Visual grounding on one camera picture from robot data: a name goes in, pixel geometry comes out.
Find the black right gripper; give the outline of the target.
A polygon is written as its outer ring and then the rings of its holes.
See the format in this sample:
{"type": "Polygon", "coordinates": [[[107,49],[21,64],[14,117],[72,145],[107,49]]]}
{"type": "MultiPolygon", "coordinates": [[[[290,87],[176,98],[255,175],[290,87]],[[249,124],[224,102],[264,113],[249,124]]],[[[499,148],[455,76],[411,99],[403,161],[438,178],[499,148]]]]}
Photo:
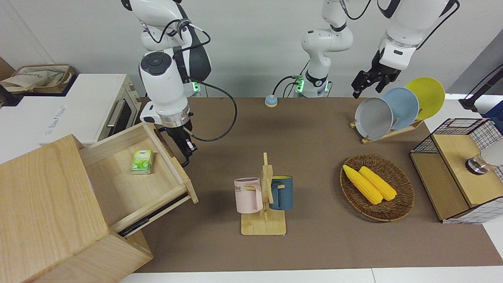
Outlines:
{"type": "Polygon", "coordinates": [[[162,125],[166,128],[167,134],[171,137],[171,139],[175,142],[175,144],[183,154],[185,161],[180,162],[180,164],[182,168],[185,168],[187,165],[189,165],[190,157],[192,156],[193,152],[197,150],[196,145],[192,143],[190,135],[187,133],[187,131],[185,131],[185,129],[192,131],[193,126],[191,120],[189,120],[181,127],[167,127],[164,124],[162,125]]]}

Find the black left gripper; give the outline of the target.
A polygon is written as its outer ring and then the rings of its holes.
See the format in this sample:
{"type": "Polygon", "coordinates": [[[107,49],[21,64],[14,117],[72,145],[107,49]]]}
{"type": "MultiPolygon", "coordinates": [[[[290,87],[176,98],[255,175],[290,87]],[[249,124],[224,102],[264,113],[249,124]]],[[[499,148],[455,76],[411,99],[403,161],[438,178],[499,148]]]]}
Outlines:
{"type": "Polygon", "coordinates": [[[378,83],[376,86],[376,92],[381,93],[383,89],[391,82],[395,82],[397,77],[401,73],[401,70],[392,68],[390,66],[385,66],[380,63],[380,60],[384,56],[385,50],[377,51],[371,61],[370,70],[364,71],[360,70],[354,81],[352,82],[353,94],[355,99],[358,99],[361,92],[371,86],[374,83],[378,83]]]}

